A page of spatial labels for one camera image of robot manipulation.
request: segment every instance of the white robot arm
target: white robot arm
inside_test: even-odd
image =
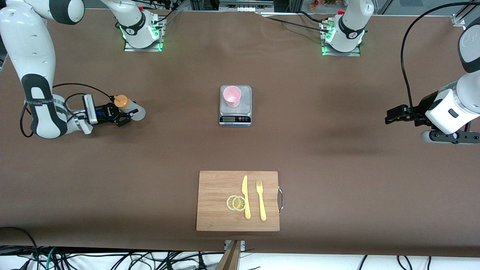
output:
[[[426,116],[445,134],[452,134],[480,116],[480,18],[458,40],[458,54],[467,74],[438,91]]]
[[[159,39],[154,29],[158,15],[138,8],[131,0],[100,0],[113,12],[120,24],[125,40],[134,48],[145,48]]]
[[[329,19],[334,21],[334,27],[325,41],[340,52],[353,51],[360,44],[374,9],[372,0],[351,0],[344,14]]]
[[[400,105],[387,111],[385,123],[414,121],[415,126],[431,126],[421,134],[428,143],[480,143],[480,133],[469,130],[470,122],[480,116],[480,18],[463,31],[458,54],[467,74],[424,97],[414,108]]]
[[[89,134],[92,125],[97,123],[112,122],[120,126],[126,123],[120,118],[143,118],[139,116],[144,116],[144,109],[133,102],[130,107],[125,107],[125,110],[112,107],[108,109],[112,114],[104,114],[103,109],[113,106],[114,103],[95,107],[91,95],[86,95],[85,108],[71,111],[65,105],[64,98],[52,93],[55,50],[44,18],[74,25],[84,15],[82,0],[7,0],[4,3],[0,0],[0,5],[2,4],[6,7],[0,10],[0,35],[22,82],[25,102],[32,113],[30,128],[33,133],[42,138],[53,139],[77,130]],[[136,12],[140,12],[138,7],[130,11]],[[133,38],[135,42],[139,39],[142,37]],[[96,112],[97,115],[87,114],[88,111]]]

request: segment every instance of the plastic fork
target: plastic fork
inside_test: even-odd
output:
[[[262,181],[257,181],[257,193],[260,201],[260,219],[262,221],[267,220],[267,214],[265,213],[264,198],[262,194],[264,193],[264,187],[262,186]]]

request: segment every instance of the brown table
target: brown table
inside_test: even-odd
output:
[[[479,256],[479,147],[426,144],[426,128],[384,124],[407,102],[399,52],[413,19],[373,17],[359,58],[322,56],[314,31],[248,12],[181,13],[162,53],[123,52],[109,11],[88,10],[76,26],[50,22],[56,84],[125,94],[147,115],[91,135],[23,138],[24,93],[8,61],[0,225],[27,229],[39,245],[222,250],[223,239],[245,239],[256,252]],[[460,33],[447,17],[412,30],[405,65],[416,103],[464,73]],[[252,87],[251,127],[218,125],[227,84]],[[197,232],[200,170],[278,171],[280,232]],[[3,234],[7,243],[28,244]]]

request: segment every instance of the pink cup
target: pink cup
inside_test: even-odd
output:
[[[241,90],[236,86],[227,86],[223,90],[223,98],[229,107],[235,108],[240,104]]]

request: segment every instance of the kitchen scale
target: kitchen scale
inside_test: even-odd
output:
[[[221,126],[250,126],[252,124],[252,88],[250,86],[236,86],[241,91],[240,104],[229,107],[223,98],[223,91],[227,86],[220,88],[220,112],[218,123]]]

